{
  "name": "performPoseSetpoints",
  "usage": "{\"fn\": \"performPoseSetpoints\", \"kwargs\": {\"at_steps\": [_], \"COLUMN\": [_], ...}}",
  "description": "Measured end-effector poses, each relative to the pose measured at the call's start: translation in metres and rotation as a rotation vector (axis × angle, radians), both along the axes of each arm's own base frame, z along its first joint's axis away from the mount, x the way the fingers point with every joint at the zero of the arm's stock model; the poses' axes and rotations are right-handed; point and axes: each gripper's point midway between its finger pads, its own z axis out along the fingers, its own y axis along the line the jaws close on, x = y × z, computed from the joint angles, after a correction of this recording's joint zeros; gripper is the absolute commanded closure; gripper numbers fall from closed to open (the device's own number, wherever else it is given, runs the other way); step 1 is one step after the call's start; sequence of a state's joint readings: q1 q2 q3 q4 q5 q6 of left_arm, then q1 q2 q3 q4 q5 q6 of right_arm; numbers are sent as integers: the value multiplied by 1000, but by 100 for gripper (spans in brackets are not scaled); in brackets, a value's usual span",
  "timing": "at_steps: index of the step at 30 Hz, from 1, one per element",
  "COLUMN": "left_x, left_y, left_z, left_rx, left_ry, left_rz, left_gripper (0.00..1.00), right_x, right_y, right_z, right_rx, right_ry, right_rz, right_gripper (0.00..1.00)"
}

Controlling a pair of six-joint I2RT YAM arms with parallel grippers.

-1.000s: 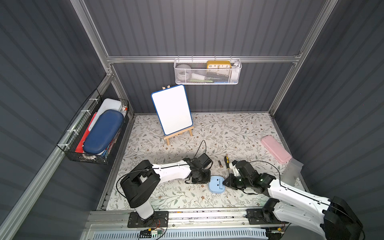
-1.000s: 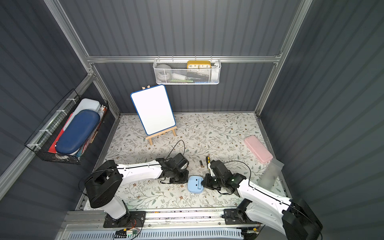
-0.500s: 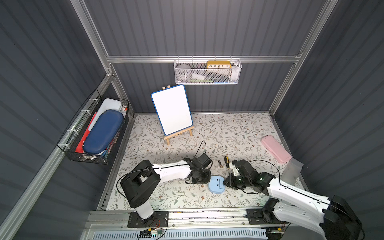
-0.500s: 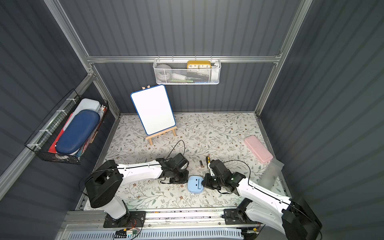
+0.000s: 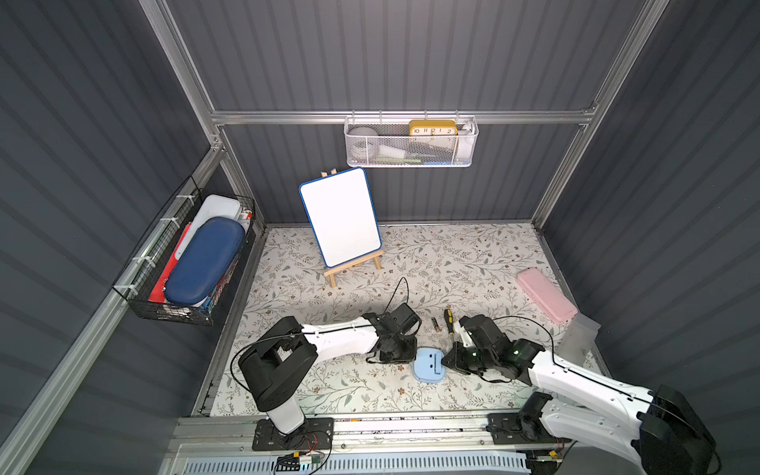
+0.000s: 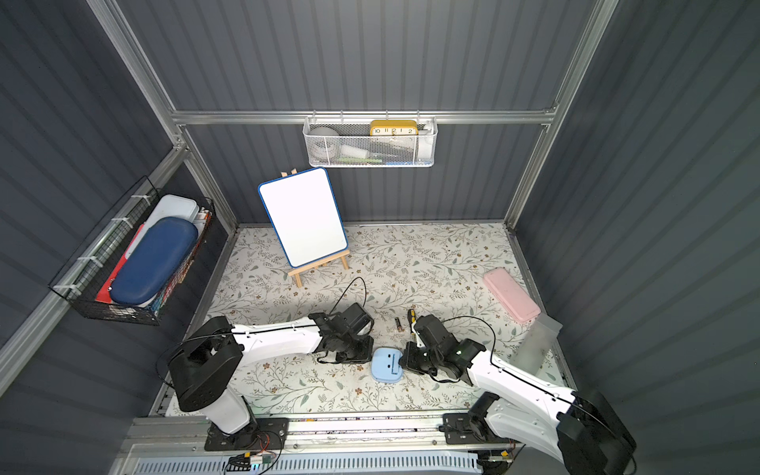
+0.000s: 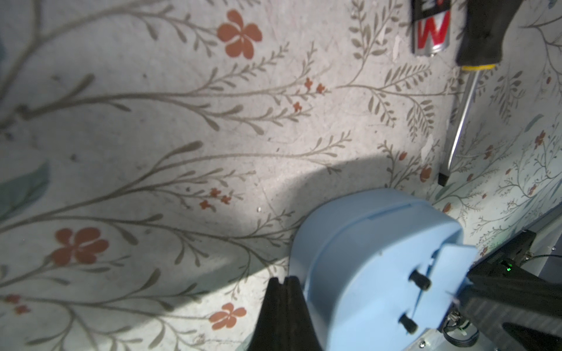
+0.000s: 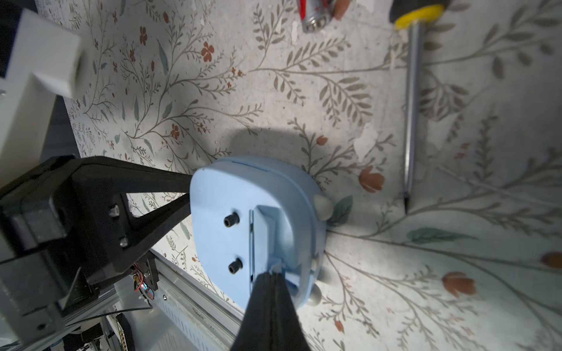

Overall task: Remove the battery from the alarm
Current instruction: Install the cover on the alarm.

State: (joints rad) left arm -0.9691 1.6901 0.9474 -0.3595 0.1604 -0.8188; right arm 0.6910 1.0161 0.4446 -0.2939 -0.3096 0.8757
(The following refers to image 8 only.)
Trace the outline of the black yellow screwdriver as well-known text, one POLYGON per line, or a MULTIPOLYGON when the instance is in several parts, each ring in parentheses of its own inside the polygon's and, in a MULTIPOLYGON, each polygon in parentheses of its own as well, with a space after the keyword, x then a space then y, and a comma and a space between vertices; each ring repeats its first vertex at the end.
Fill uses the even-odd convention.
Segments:
POLYGON ((395 0, 389 10, 389 22, 397 30, 408 32, 408 58, 406 61, 405 85, 405 139, 403 201, 408 213, 414 187, 417 122, 419 116, 419 82, 424 44, 424 31, 429 23, 438 20, 448 1, 441 0, 395 0))

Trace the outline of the black red AA battery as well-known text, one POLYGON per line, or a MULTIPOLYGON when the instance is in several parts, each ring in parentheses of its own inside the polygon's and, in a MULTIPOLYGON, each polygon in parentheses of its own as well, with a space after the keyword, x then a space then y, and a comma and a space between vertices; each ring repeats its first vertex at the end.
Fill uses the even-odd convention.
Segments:
POLYGON ((332 18, 328 0, 297 0, 297 5, 304 33, 323 29, 332 18))

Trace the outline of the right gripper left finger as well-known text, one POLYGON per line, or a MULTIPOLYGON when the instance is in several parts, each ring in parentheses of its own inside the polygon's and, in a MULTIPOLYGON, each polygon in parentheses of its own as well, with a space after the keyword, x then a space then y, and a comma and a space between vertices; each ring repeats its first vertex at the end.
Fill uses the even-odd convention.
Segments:
POLYGON ((270 350, 271 282, 270 273, 262 273, 257 277, 231 350, 270 350))

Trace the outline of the light blue battery cover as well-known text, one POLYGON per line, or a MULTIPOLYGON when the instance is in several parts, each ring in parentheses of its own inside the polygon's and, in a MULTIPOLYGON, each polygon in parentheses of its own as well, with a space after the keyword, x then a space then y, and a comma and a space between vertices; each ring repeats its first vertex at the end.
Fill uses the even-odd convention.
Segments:
POLYGON ((251 213, 250 224, 250 271, 253 282, 262 273, 282 273, 283 259, 275 253, 276 222, 265 212, 264 206, 256 206, 251 213))

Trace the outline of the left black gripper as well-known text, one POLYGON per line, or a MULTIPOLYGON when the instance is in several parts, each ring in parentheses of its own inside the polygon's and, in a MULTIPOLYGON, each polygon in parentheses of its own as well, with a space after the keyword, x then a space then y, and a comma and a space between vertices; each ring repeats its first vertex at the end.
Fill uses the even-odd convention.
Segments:
POLYGON ((165 241, 192 241, 192 177, 105 156, 58 156, 1 189, 1 316, 36 342, 165 241))

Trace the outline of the light blue alarm clock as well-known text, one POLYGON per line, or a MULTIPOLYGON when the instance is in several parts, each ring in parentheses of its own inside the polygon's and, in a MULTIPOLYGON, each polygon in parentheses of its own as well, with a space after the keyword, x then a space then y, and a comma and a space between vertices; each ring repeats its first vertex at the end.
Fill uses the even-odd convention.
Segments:
POLYGON ((327 222, 335 207, 313 177, 263 156, 231 156, 195 172, 193 238, 203 270, 239 307, 262 273, 281 273, 295 307, 320 303, 327 222))

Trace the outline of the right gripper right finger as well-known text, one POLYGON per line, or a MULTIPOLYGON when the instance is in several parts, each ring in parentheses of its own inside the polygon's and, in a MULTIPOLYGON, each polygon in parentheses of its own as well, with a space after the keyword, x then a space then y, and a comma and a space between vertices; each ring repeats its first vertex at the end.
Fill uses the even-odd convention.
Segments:
POLYGON ((280 273, 274 273, 271 278, 271 350, 310 350, 288 292, 285 277, 280 273))

